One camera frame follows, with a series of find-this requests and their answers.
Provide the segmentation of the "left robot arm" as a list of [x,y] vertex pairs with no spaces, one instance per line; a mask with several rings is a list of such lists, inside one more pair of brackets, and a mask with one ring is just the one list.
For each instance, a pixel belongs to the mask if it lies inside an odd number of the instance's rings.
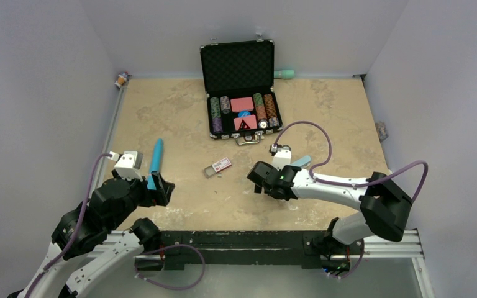
[[175,184],[153,173],[154,189],[144,177],[123,179],[116,172],[92,192],[89,199],[67,212],[52,233],[51,242],[34,278],[10,297],[74,297],[76,289],[67,285],[85,256],[138,207],[167,206]]

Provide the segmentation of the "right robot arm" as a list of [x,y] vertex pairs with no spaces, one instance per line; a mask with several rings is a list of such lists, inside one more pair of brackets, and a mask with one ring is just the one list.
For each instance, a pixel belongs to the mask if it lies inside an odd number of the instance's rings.
[[316,199],[344,205],[356,212],[331,221],[324,235],[325,247],[338,253],[365,237],[399,242],[404,236],[413,199],[389,176],[374,172],[369,178],[342,178],[286,165],[281,169],[259,161],[247,174],[255,193],[274,199]]

